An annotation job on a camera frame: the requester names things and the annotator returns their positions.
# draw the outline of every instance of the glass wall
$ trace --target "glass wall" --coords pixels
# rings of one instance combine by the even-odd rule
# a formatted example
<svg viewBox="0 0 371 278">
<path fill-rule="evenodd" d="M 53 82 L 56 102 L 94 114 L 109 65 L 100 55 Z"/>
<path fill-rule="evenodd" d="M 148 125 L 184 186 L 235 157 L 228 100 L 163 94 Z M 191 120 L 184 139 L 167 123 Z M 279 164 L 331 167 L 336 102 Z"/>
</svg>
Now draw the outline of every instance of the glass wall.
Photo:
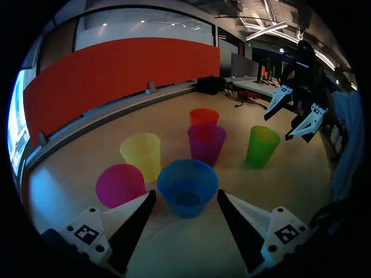
<svg viewBox="0 0 371 278">
<path fill-rule="evenodd" d="M 178 38 L 214 45 L 210 24 L 177 13 L 126 8 L 81 17 L 75 50 L 111 40 L 148 37 Z"/>
<path fill-rule="evenodd" d="M 8 120 L 8 149 L 14 172 L 17 173 L 22 152 L 30 138 L 27 130 L 25 110 L 23 108 L 23 89 L 33 77 L 33 70 L 18 73 L 13 89 Z"/>
</svg>

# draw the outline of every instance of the orange plastic cup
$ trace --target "orange plastic cup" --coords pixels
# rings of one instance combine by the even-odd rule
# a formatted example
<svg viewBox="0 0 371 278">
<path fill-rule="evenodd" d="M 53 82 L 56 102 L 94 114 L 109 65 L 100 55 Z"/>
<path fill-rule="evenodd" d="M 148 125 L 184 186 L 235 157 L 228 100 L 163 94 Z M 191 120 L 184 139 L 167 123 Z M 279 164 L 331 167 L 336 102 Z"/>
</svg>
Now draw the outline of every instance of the orange plastic cup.
<svg viewBox="0 0 371 278">
<path fill-rule="evenodd" d="M 219 119 L 219 114 L 217 111 L 207 108 L 194 109 L 189 113 L 189 116 L 191 117 L 191 126 L 198 124 L 217 125 L 217 121 Z"/>
</svg>

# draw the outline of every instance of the white cloth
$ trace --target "white cloth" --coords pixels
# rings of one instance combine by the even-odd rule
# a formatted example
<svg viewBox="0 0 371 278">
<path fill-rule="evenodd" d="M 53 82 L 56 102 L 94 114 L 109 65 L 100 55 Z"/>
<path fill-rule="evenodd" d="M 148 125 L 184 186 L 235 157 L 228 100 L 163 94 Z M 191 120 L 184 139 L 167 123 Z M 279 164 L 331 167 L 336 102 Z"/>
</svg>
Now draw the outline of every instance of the white cloth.
<svg viewBox="0 0 371 278">
<path fill-rule="evenodd" d="M 333 202 L 349 196 L 352 176 L 363 161 L 365 124 L 362 99 L 358 91 L 333 93 L 335 113 L 348 133 L 348 142 L 336 167 L 333 180 Z"/>
</svg>

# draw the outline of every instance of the purple plastic cup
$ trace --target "purple plastic cup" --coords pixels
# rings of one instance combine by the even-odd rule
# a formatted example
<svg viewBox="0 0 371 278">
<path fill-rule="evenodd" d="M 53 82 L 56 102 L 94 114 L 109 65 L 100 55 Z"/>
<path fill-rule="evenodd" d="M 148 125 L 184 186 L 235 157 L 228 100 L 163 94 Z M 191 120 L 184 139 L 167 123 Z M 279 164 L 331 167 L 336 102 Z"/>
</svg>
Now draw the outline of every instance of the purple plastic cup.
<svg viewBox="0 0 371 278">
<path fill-rule="evenodd" d="M 226 137 L 225 130 L 217 125 L 199 124 L 190 127 L 188 139 L 192 159 L 200 160 L 213 167 Z"/>
</svg>

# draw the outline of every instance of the plastic cup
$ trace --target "plastic cup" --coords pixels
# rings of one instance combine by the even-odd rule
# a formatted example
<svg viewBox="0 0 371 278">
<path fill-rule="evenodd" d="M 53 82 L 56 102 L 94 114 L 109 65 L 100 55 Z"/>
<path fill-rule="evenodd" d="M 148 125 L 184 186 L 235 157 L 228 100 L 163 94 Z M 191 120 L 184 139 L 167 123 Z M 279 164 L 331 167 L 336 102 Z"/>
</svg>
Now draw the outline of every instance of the plastic cup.
<svg viewBox="0 0 371 278">
<path fill-rule="evenodd" d="M 217 125 L 199 124 L 190 127 L 188 138 L 192 158 L 213 167 L 226 137 L 225 130 Z"/>
<path fill-rule="evenodd" d="M 153 183 L 161 172 L 161 141 L 152 133 L 138 133 L 120 146 L 126 163 L 138 167 L 146 183 Z"/>
<path fill-rule="evenodd" d="M 118 164 L 106 169 L 96 182 L 96 195 L 103 205 L 113 209 L 146 193 L 138 168 Z"/>
<path fill-rule="evenodd" d="M 280 143 L 280 136 L 265 126 L 253 126 L 246 161 L 253 168 L 262 168 Z"/>
<path fill-rule="evenodd" d="M 189 113 L 191 117 L 191 126 L 198 124 L 217 124 L 219 114 L 211 109 L 199 108 L 194 109 Z"/>
<path fill-rule="evenodd" d="M 217 192 L 218 179 L 207 164 L 178 160 L 165 167 L 157 180 L 161 196 L 181 218 L 199 215 Z"/>
</svg>

